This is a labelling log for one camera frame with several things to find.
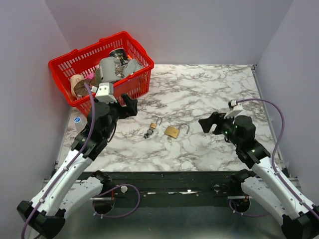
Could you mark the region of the small key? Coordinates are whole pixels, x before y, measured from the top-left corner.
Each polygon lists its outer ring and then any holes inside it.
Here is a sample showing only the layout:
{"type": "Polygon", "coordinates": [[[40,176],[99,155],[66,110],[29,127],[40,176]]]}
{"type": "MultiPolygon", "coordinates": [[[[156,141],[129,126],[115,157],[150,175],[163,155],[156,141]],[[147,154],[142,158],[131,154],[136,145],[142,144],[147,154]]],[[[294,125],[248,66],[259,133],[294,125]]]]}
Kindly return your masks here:
{"type": "Polygon", "coordinates": [[[172,143],[172,138],[171,137],[168,136],[166,139],[167,139],[168,143],[172,143]]]}

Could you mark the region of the small brass padlock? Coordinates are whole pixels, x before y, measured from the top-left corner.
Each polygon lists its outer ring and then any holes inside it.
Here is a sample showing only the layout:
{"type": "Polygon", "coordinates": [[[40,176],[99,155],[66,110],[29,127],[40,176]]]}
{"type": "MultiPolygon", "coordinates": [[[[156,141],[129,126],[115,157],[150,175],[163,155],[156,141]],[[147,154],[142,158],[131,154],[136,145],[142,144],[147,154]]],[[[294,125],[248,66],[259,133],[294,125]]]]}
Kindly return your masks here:
{"type": "Polygon", "coordinates": [[[158,117],[156,122],[152,122],[150,124],[150,128],[151,129],[156,129],[156,127],[159,126],[161,124],[161,122],[162,122],[162,118],[158,117]]]}

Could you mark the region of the large brass padlock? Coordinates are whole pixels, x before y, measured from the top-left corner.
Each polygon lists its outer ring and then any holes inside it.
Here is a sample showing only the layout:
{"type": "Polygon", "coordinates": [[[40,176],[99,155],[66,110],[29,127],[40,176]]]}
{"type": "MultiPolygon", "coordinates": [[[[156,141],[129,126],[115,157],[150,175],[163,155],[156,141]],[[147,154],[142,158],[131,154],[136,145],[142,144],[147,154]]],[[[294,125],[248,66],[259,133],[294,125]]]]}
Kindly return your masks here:
{"type": "Polygon", "coordinates": [[[170,125],[166,128],[164,134],[167,135],[168,137],[177,139],[182,126],[187,126],[186,134],[188,134],[190,130],[190,125],[188,123],[181,123],[177,128],[170,125]]]}

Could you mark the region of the astronaut keychain with keys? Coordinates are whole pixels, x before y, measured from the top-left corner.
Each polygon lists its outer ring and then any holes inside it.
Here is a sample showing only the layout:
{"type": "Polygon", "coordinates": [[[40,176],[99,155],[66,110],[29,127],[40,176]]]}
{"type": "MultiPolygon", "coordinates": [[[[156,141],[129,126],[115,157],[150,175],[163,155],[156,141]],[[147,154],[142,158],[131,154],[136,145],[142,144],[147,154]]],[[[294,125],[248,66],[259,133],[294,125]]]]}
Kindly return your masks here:
{"type": "Polygon", "coordinates": [[[153,134],[153,132],[154,132],[154,129],[153,128],[149,128],[147,130],[147,132],[144,134],[144,139],[149,138],[153,134]]]}

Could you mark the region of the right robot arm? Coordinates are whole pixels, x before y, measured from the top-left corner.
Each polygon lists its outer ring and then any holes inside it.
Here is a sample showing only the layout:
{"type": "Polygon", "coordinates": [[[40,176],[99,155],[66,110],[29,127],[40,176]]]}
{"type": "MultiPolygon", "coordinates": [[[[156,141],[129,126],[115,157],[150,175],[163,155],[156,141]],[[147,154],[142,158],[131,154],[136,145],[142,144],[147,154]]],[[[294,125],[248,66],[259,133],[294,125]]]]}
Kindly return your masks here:
{"type": "Polygon", "coordinates": [[[313,239],[319,235],[319,208],[272,163],[270,153],[255,139],[256,127],[251,117],[227,118],[213,112],[199,124],[204,133],[216,126],[214,135],[236,147],[237,157],[248,167],[232,176],[230,191],[255,199],[281,226],[288,239],[313,239]]]}

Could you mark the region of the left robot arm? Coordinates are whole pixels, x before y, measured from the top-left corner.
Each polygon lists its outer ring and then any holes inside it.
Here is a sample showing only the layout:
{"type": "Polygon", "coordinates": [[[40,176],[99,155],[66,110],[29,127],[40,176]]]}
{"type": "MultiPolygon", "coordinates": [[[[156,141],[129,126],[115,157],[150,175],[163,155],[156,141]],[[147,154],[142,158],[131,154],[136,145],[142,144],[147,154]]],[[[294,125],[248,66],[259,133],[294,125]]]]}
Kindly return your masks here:
{"type": "Polygon", "coordinates": [[[33,228],[47,239],[59,234],[66,219],[90,198],[107,196],[113,191],[110,177],[97,171],[82,185],[76,180],[90,166],[116,131],[117,121],[134,117],[138,113],[136,99],[121,95],[125,104],[103,102],[90,97],[91,110],[85,128],[75,137],[64,162],[30,201],[21,201],[17,211],[24,220],[21,238],[27,227],[33,228]]]}

